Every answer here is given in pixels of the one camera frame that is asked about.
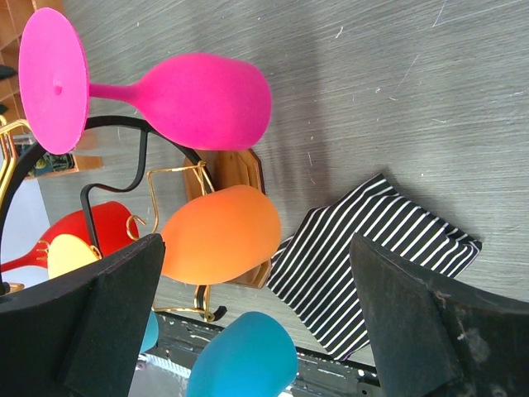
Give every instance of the teal object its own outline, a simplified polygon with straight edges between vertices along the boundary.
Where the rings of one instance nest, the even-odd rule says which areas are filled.
[[[277,397],[298,373],[292,339],[273,318],[249,312],[198,357],[186,397]]]
[[[149,313],[149,320],[147,321],[147,327],[145,329],[145,335],[143,336],[143,342],[141,342],[140,353],[143,353],[155,346],[158,342],[158,335],[160,330],[158,329],[158,319],[153,310]]]

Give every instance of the wine glass base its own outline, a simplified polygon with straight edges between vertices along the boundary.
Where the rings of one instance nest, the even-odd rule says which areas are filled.
[[[53,154],[75,148],[88,116],[88,66],[72,24],[51,8],[36,11],[22,33],[22,105],[38,142]]]

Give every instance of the striped cloth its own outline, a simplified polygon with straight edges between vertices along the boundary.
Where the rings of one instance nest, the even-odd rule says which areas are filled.
[[[369,343],[349,263],[355,233],[449,277],[481,250],[481,242],[401,196],[382,174],[310,210],[272,258],[267,285],[337,360]]]

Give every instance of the scratched gray surface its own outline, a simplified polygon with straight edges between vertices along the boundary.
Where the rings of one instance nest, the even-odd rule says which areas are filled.
[[[529,300],[529,19],[521,0],[280,1],[64,0],[94,82],[129,84],[170,55],[206,51],[258,65],[274,93],[273,121],[255,151],[284,235],[305,212],[384,171],[400,191],[481,237],[460,280]],[[133,115],[93,100],[92,114]],[[79,208],[89,181],[125,185],[137,134],[98,131],[104,169],[41,180],[53,222]],[[149,167],[179,165],[161,141]],[[184,203],[179,176],[156,183],[161,220]],[[97,193],[94,202],[110,199]],[[150,217],[143,184],[119,198]],[[163,279],[158,304],[192,302],[193,287]],[[267,289],[213,289],[228,324],[256,309],[301,347],[322,349]],[[369,348],[352,359],[373,362]]]

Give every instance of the wine glass stem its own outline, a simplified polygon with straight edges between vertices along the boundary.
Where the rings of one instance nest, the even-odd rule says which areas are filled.
[[[132,85],[90,84],[90,96],[132,103],[136,91]]]

